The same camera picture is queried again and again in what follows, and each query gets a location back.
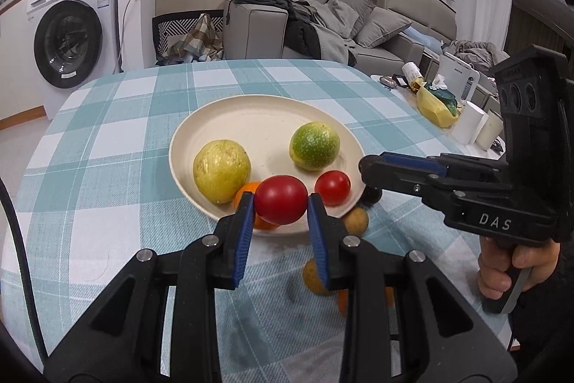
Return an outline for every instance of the white washing machine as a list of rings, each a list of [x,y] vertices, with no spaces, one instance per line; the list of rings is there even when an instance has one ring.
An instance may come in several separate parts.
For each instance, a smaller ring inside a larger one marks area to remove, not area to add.
[[[88,81],[119,71],[117,0],[28,0],[48,119]]]

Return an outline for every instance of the white cabinet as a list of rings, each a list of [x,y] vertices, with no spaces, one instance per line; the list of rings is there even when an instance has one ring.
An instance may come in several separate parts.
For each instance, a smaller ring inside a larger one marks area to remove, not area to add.
[[[0,119],[44,104],[26,0],[0,15]]]

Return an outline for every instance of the blue cloth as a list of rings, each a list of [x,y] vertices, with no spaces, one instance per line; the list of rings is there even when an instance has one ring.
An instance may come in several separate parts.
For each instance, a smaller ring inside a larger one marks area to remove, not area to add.
[[[180,64],[107,75],[73,92],[34,152],[16,210],[48,352],[140,249],[185,248],[215,222],[179,191],[168,164],[177,126],[190,112],[238,94],[285,96],[322,109],[366,154],[460,153],[416,109],[358,70],[324,61],[248,60]],[[379,249],[427,253],[499,334],[506,317],[481,311],[479,240],[443,224],[419,198],[385,192],[369,211],[366,239]],[[315,296],[301,270],[306,237],[254,235],[245,278],[216,292],[217,339],[227,382],[338,380],[344,319],[335,296]],[[14,245],[2,256],[2,313],[18,345],[39,365]],[[173,294],[165,321],[168,372]]]
[[[441,48],[441,46],[443,45],[442,41],[430,37],[429,35],[424,35],[417,29],[413,28],[412,26],[407,28],[403,33],[407,35],[409,38],[414,39],[416,42],[421,43],[424,47],[429,48],[434,53],[438,55],[443,54],[443,49]]]

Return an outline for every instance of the washing machine door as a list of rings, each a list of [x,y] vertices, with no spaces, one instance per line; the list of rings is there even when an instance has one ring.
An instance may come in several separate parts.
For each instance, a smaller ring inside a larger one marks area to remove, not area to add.
[[[102,24],[90,6],[67,0],[48,9],[34,36],[34,58],[42,77],[58,88],[88,78],[102,49]]]

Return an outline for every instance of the hand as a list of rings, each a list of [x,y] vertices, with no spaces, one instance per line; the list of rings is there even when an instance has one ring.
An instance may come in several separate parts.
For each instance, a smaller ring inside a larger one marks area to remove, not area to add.
[[[554,272],[558,263],[560,244],[551,240],[544,247],[532,248],[519,245],[510,253],[498,247],[492,239],[480,238],[480,256],[478,257],[478,287],[489,299],[498,300],[502,293],[512,286],[510,276],[505,271],[510,264],[516,268],[533,267],[522,291],[528,290],[546,281]]]

